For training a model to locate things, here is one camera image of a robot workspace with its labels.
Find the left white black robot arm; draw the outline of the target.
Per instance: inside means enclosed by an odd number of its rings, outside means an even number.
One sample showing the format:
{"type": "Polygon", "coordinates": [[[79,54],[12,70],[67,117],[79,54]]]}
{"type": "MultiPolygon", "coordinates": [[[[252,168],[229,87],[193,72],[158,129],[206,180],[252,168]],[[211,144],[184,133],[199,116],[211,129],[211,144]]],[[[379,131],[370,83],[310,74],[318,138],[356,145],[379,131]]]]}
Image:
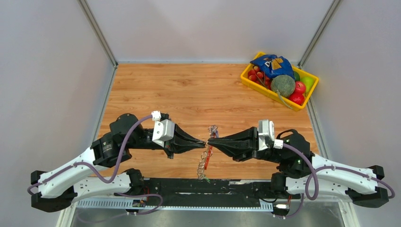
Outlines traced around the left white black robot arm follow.
{"type": "Polygon", "coordinates": [[[106,194],[147,199],[150,193],[140,170],[118,172],[121,163],[131,159],[130,150],[162,150],[172,159],[175,154],[205,147],[204,141],[159,111],[142,119],[123,114],[109,127],[108,133],[66,164],[49,172],[31,173],[27,191],[33,208],[57,212],[82,199],[106,194]]]}

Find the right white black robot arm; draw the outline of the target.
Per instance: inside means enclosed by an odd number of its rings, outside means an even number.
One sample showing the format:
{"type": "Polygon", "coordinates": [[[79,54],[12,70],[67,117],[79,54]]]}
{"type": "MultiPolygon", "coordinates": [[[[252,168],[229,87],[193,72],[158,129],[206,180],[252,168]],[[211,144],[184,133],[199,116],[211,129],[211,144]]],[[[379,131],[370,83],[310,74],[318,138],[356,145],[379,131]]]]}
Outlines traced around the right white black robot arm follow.
{"type": "Polygon", "coordinates": [[[287,130],[287,136],[275,136],[272,125],[251,127],[211,138],[208,144],[236,162],[258,159],[276,163],[278,172],[270,182],[275,197],[301,194],[313,201],[319,195],[330,195],[365,208],[379,208],[395,197],[395,191],[383,181],[381,166],[351,167],[324,158],[313,153],[309,142],[294,129],[287,130]]]}

